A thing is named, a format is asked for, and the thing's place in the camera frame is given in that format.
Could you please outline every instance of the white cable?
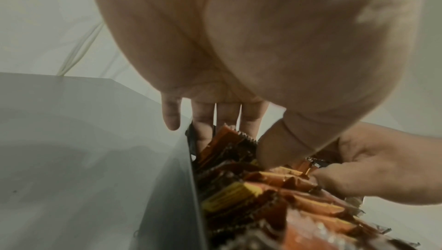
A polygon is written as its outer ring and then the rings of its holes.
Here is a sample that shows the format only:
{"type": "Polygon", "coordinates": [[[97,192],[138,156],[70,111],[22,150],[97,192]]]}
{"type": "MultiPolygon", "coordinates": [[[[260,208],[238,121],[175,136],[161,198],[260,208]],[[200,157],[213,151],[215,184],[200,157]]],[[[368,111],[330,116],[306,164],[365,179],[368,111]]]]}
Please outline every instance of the white cable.
{"type": "Polygon", "coordinates": [[[78,62],[81,61],[81,59],[86,55],[87,51],[95,41],[95,39],[100,34],[102,28],[104,27],[104,22],[101,21],[95,26],[93,26],[75,45],[75,47],[71,50],[68,57],[63,62],[63,65],[61,66],[60,70],[58,71],[58,76],[64,76],[68,71],[70,71],[78,62]],[[86,43],[86,41],[89,39],[90,41],[86,44],[85,48],[83,49],[82,53],[76,58],[77,54],[83,47],[83,45],[86,43]]]}

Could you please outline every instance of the finger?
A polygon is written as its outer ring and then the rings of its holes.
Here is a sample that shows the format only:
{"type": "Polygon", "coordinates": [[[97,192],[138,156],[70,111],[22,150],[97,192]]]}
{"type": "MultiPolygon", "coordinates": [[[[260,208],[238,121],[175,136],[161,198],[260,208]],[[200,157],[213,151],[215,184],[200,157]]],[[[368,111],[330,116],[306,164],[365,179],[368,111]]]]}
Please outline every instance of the finger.
{"type": "Polygon", "coordinates": [[[163,120],[169,130],[175,131],[181,124],[181,101],[182,98],[161,93],[161,105],[163,120]]]}
{"type": "Polygon", "coordinates": [[[330,144],[354,122],[330,113],[306,115],[286,110],[260,138],[256,156],[266,169],[296,163],[330,144]]]}
{"type": "Polygon", "coordinates": [[[192,100],[192,124],[197,135],[197,150],[201,152],[212,140],[215,104],[192,100]]]}
{"type": "Polygon", "coordinates": [[[239,120],[239,130],[256,138],[261,125],[262,118],[268,108],[267,101],[261,101],[254,104],[243,104],[241,107],[241,118],[239,120]]]}
{"type": "Polygon", "coordinates": [[[312,172],[319,185],[343,197],[391,195],[390,188],[397,174],[393,166],[381,158],[371,157],[360,162],[331,164],[312,172]]]}
{"type": "Polygon", "coordinates": [[[240,103],[216,104],[216,130],[218,131],[224,124],[228,125],[229,127],[236,128],[240,111],[240,103]]]}

